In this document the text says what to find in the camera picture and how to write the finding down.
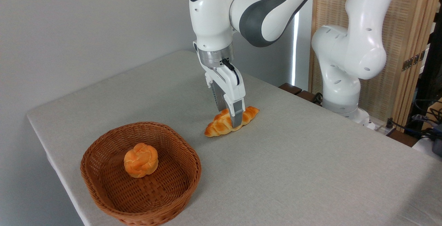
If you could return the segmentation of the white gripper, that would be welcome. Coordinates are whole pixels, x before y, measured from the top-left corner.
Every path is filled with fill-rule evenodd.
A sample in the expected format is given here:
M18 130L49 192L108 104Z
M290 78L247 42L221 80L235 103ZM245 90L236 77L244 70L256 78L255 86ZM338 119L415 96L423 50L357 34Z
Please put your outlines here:
M208 87L211 88L218 111L228 108L232 128L242 124L245 111L245 88L241 73L230 62L220 62L219 67L207 67L200 62Z

